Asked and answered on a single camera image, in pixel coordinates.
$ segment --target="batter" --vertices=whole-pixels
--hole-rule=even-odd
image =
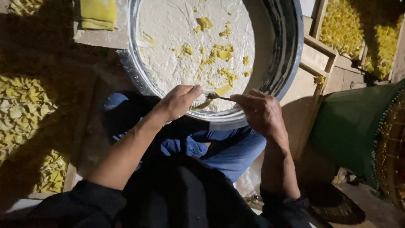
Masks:
[[[225,94],[244,92],[253,72],[255,36],[242,0],[147,0],[141,3],[136,42],[151,78],[168,93],[200,84]],[[216,99],[206,110],[234,103]]]

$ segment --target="black shirt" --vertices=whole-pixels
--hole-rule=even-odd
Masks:
[[[261,189],[256,215],[220,171],[187,156],[170,156],[142,167],[119,191],[79,181],[70,192],[43,200],[29,215],[58,227],[239,228],[310,227],[305,200]]]

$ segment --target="white batter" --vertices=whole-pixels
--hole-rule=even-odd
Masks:
[[[199,31],[197,35],[194,29],[198,26],[196,18],[200,17],[208,17],[214,27]],[[225,30],[228,21],[230,36],[220,37],[219,33]],[[152,45],[141,48],[142,61],[165,93],[179,84],[199,84],[207,91],[223,87],[228,83],[226,76],[217,70],[226,68],[238,79],[233,80],[233,88],[225,97],[244,92],[250,76],[245,77],[243,73],[253,69],[255,37],[242,0],[145,0],[138,23],[138,45],[145,47],[145,41],[150,42],[150,39],[155,43],[154,48]],[[193,54],[180,53],[185,44],[190,45]],[[205,65],[201,70],[201,60],[209,58],[214,44],[233,45],[233,57],[228,62],[216,58],[215,63]],[[205,54],[200,52],[201,47],[205,48]],[[245,56],[249,57],[246,66],[243,64]],[[218,112],[231,109],[233,105],[234,102],[216,99],[205,109]]]

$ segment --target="round tray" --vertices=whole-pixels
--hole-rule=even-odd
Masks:
[[[129,1],[129,48],[120,54],[134,85],[145,96],[163,97],[163,92],[150,78],[136,45],[136,20],[141,0]],[[287,93],[298,70],[304,43],[304,25],[299,0],[264,0],[269,12],[275,40],[271,67],[265,75],[260,91],[275,96],[279,101]],[[189,110],[191,124],[200,124],[200,129],[213,131],[236,129],[247,125],[244,112],[233,108],[223,112]]]

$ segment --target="green container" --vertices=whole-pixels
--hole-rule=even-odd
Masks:
[[[383,113],[405,80],[325,96],[309,137],[315,151],[374,189],[374,140]]]

